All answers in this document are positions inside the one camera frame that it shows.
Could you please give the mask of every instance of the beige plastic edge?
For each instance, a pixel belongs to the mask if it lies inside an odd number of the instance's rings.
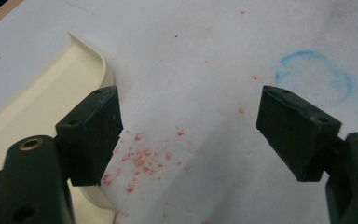
[[[68,34],[70,44],[0,108],[0,169],[11,145],[32,135],[55,136],[54,125],[84,97],[114,84],[104,57],[77,36]],[[90,207],[79,189],[70,188],[78,222],[87,223],[83,221],[101,217],[109,222],[113,220],[114,207],[98,187],[80,190],[91,203],[109,210]]]

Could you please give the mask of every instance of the paper sheet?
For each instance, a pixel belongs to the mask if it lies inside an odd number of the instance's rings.
[[[358,1],[172,4],[114,57],[115,223],[327,223],[327,176],[297,183],[255,122],[275,85],[358,132]]]

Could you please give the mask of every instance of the white table surface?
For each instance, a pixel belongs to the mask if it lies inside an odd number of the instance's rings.
[[[326,176],[297,183],[255,120],[276,85],[358,132],[358,1],[24,1],[0,21],[0,106],[67,31],[115,73],[126,132],[102,188],[117,224],[328,222]]]

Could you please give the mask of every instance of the screw hole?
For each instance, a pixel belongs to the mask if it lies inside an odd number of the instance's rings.
[[[73,119],[73,120],[69,121],[70,125],[77,125],[79,123],[80,123],[80,121],[78,121],[77,119]]]
[[[41,138],[31,138],[21,143],[19,146],[19,150],[21,151],[28,151],[36,149],[43,144],[43,139]]]
[[[16,210],[16,212],[13,215],[13,221],[17,223],[21,223],[23,221],[26,221],[28,218],[32,217],[35,213],[36,213],[36,208],[32,204],[27,203]]]

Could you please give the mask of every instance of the blue ink mark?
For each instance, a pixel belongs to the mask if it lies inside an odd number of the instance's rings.
[[[313,50],[302,50],[281,59],[276,83],[307,100],[329,105],[341,104],[353,89],[347,72]]]

